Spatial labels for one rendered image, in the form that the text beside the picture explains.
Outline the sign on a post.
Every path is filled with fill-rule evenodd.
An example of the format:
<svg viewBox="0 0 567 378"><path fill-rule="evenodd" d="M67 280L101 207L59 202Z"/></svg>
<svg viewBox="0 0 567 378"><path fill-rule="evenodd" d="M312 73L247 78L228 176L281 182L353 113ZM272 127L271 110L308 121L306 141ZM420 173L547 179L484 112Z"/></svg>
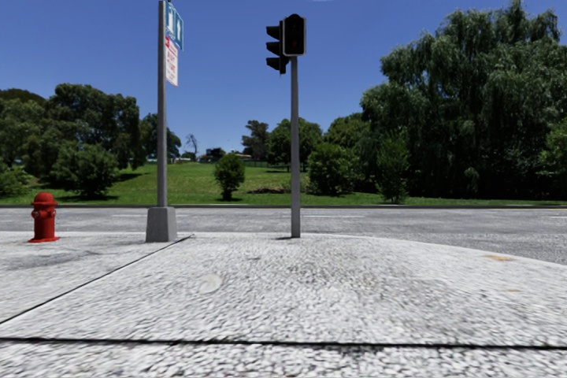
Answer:
<svg viewBox="0 0 567 378"><path fill-rule="evenodd" d="M158 1L157 49L157 205L150 207L146 219L148 243L171 242L177 237L176 211L168 202L168 129L166 86L178 84L180 18L171 0Z"/></svg>

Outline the trees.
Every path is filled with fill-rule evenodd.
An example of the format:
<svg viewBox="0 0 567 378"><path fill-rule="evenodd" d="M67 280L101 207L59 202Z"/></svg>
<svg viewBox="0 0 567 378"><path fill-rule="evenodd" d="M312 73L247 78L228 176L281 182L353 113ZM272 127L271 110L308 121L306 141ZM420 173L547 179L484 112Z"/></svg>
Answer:
<svg viewBox="0 0 567 378"><path fill-rule="evenodd" d="M61 83L43 98L0 90L0 198L38 180L81 198L104 198L124 169L155 159L158 117L142 117L134 97Z"/></svg>
<svg viewBox="0 0 567 378"><path fill-rule="evenodd" d="M308 191L567 201L567 44L522 0L457 10L380 60L384 82L328 130L299 123Z"/></svg>

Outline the tree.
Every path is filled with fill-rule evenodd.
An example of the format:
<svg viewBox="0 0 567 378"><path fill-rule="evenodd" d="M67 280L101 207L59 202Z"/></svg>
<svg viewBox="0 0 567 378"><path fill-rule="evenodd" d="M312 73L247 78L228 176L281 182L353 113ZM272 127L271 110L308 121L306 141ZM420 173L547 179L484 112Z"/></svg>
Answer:
<svg viewBox="0 0 567 378"><path fill-rule="evenodd" d="M245 165L236 154L226 154L215 164L213 175L220 187L222 200L228 202L245 181Z"/></svg>

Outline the traffic light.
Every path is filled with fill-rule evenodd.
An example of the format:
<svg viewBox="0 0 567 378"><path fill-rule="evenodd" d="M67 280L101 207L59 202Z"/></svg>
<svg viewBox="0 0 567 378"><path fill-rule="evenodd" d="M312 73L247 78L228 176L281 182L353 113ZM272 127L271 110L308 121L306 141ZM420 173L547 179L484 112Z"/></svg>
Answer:
<svg viewBox="0 0 567 378"><path fill-rule="evenodd" d="M277 26L267 26L266 32L272 41L266 48L274 57L267 57L267 66L279 74L286 73L291 64L291 238L301 237L301 190L300 190L300 137L299 137L299 89L298 57L306 53L306 18L292 13L279 21Z"/></svg>

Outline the red fire hydrant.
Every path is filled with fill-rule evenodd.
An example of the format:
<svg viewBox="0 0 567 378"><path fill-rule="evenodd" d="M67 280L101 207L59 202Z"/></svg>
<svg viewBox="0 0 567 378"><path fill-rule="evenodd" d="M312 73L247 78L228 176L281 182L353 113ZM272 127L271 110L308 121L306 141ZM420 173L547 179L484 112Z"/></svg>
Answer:
<svg viewBox="0 0 567 378"><path fill-rule="evenodd" d="M56 201L54 196L46 191L38 193L34 201L31 216L34 220L34 237L29 243L45 243L59 240L55 235Z"/></svg>

